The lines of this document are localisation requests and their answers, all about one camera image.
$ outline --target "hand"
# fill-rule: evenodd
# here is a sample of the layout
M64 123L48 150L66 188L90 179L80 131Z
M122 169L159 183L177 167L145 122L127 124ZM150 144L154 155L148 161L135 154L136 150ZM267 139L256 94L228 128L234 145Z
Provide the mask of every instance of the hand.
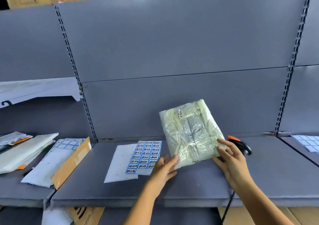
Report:
M248 183L254 183L251 178L245 156L241 153L236 145L224 139L217 139L220 144L226 145L226 150L220 146L217 151L223 161L214 157L215 163L223 170L226 180L229 182L233 190L238 194L238 191L245 187Z
M165 155L156 162L150 178L145 185L145 188L154 196L154 199L158 197L166 182L177 174L174 170L177 161L177 155L170 160L168 160L168 155Z

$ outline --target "forearm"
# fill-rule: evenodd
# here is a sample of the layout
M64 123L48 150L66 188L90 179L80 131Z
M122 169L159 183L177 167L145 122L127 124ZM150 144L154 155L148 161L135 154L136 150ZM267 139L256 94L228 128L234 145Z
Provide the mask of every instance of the forearm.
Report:
M293 225L293 223L269 200L253 182L237 192L255 225Z
M123 225L149 225L155 198L147 185L138 196Z

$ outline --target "barcode scanner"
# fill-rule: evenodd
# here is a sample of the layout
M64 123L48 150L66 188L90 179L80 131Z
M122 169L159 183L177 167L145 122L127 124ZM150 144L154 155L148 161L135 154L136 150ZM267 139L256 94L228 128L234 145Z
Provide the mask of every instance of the barcode scanner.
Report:
M227 138L228 141L232 142L234 145L237 146L237 148L241 151L241 153L245 156L245 155L251 155L252 151L251 151L251 148L243 141L241 141L240 139L238 138L235 138L233 136L228 136ZM223 218L221 219L221 222L223 223L224 220L225 220L225 217L226 217L226 214L228 212L228 209L230 207L230 204L232 203L233 201L233 198L234 198L234 195L235 195L235 191L233 192L233 194L231 195L230 197L230 200L227 204L227 207L226 207L226 210L225 210L225 213L223 215Z

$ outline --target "plastic mailer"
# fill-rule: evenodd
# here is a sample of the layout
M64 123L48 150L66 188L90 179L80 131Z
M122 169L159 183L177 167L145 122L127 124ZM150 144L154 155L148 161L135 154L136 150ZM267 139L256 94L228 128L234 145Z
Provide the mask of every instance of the plastic mailer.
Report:
M175 169L219 156L217 142L224 138L203 99L161 111L163 130L171 156L178 155Z

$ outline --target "black cable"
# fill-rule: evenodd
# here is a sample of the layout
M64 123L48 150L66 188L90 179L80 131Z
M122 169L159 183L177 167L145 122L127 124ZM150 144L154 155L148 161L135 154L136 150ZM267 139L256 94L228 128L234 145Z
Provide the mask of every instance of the black cable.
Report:
M232 196L230 197L230 200L229 200L228 205L227 205L227 207L226 207L226 210L225 210L225 212L224 212L223 218L221 219L221 223L224 223L226 214L227 214L227 212L228 212L228 209L229 209L229 207L230 207L230 204L231 204L232 201L233 201L234 195L235 195L235 191L233 192Z

